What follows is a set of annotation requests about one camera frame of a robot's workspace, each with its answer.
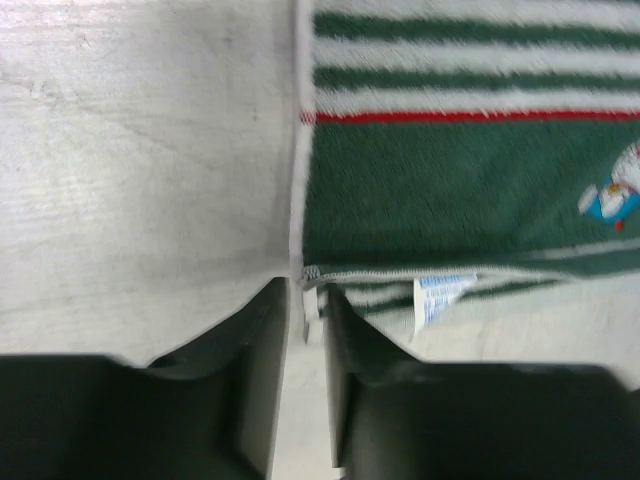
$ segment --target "care label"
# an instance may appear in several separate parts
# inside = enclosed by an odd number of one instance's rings
[[[414,333],[432,323],[445,308],[455,303],[477,280],[478,276],[475,273],[416,278],[413,281],[416,322]]]

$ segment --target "cloth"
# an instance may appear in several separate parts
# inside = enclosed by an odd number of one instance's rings
[[[640,267],[640,5],[300,7],[304,285],[477,273],[504,293]]]

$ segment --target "green towel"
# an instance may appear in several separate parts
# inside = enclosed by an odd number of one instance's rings
[[[305,286],[472,272],[504,293],[640,267],[640,4],[299,7]]]

